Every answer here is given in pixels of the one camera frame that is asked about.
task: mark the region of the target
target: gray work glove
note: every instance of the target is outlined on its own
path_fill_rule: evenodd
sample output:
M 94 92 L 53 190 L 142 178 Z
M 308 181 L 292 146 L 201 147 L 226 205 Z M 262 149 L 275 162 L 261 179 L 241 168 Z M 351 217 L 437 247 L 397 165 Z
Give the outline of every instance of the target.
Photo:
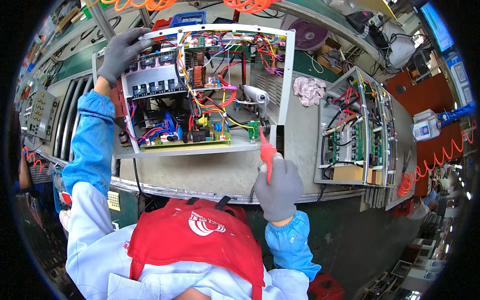
M 103 65 L 98 69 L 97 75 L 105 78 L 110 87 L 117 85 L 117 78 L 132 63 L 132 60 L 145 48 L 153 45 L 153 40 L 142 39 L 130 46 L 138 37 L 151 32 L 149 28 L 134 28 L 114 36 L 105 50 Z
M 303 194 L 303 183 L 297 166 L 275 153 L 270 183 L 267 182 L 267 165 L 263 163 L 253 189 L 264 210 L 264 218 L 269 222 L 280 222 L 297 211 L 294 203 Z

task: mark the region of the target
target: factory floor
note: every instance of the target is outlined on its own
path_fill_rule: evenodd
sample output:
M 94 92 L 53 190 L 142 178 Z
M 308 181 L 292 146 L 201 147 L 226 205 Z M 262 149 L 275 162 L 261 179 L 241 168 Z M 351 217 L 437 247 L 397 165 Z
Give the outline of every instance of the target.
M 391 217 L 384 209 L 359 212 L 360 198 L 317 204 L 300 204 L 308 214 L 308 244 L 313 262 L 320 264 L 343 288 L 343 299 L 357 299 L 363 286 L 384 271 L 390 271 L 405 246 L 417 236 L 421 220 Z M 272 266 L 266 247 L 266 221 L 258 206 L 245 207 L 255 237 L 262 241 L 264 264 Z

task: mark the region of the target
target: orange wire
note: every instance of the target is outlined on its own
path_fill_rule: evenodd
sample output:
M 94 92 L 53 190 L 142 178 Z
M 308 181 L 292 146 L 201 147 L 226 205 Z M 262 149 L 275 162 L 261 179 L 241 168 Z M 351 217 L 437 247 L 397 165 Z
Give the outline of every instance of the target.
M 120 0 L 101 0 L 101 1 L 103 4 L 115 3 L 115 11 L 121 12 L 125 8 L 127 8 L 129 4 L 135 8 L 141 8 L 145 6 L 145 8 L 148 11 L 161 11 L 161 10 L 164 10 L 165 8 L 169 8 L 170 6 L 172 6 L 177 0 L 166 0 L 166 1 L 159 0 L 158 3 L 156 3 L 155 0 L 145 0 L 145 2 L 142 4 L 135 4 L 132 0 L 127 0 L 127 2 L 125 2 L 125 4 L 121 8 L 119 8 Z
M 435 164 L 441 166 L 443 165 L 443 163 L 445 162 L 445 157 L 450 160 L 452 159 L 453 157 L 453 147 L 455 146 L 455 148 L 457 149 L 458 152 L 462 153 L 463 152 L 463 136 L 465 136 L 465 138 L 467 139 L 467 141 L 470 143 L 470 144 L 473 144 L 473 125 L 476 125 L 476 122 L 473 121 L 472 123 L 472 138 L 470 139 L 468 137 L 468 134 L 465 132 L 465 130 L 462 130 L 461 131 L 461 141 L 462 141 L 462 147 L 459 148 L 458 145 L 455 143 L 455 141 L 452 139 L 452 143 L 451 143 L 451 146 L 452 148 L 450 149 L 450 155 L 448 155 L 447 151 L 445 150 L 445 147 L 442 147 L 442 161 L 438 161 L 438 158 L 437 158 L 437 154 L 433 153 L 433 167 L 432 168 L 429 168 L 428 167 L 428 164 L 427 164 L 427 161 L 424 160 L 423 161 L 423 164 L 425 165 L 425 173 L 422 174 L 421 173 L 421 170 L 420 170 L 420 167 L 419 166 L 415 166 L 415 172 L 414 171 L 410 171 L 410 174 L 408 175 L 407 173 L 403 173 L 402 174 L 402 181 L 398 187 L 398 195 L 402 196 L 402 197 L 405 197 L 408 193 L 408 191 L 410 191 L 413 183 L 417 182 L 420 180 L 420 178 L 422 177 L 425 177 L 428 172 L 430 171 L 433 171 L 435 169 Z
M 277 0 L 223 0 L 223 3 L 239 12 L 258 13 L 268 8 L 270 4 L 276 1 Z

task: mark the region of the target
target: purple fan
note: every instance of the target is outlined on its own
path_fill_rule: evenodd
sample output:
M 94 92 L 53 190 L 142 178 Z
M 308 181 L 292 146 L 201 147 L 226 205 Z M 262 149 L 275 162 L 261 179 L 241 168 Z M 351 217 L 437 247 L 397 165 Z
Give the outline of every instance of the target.
M 295 49 L 313 50 L 321 46 L 328 37 L 328 30 L 309 21 L 298 19 L 289 29 L 295 29 Z

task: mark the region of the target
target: blue capacitor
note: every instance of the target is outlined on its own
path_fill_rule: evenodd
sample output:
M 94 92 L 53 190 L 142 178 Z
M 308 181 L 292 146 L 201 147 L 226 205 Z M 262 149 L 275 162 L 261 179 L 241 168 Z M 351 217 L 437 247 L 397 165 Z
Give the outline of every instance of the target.
M 183 135 L 183 130 L 181 129 L 180 126 L 177 128 L 177 134 L 178 134 L 179 138 L 181 138 L 181 136 Z

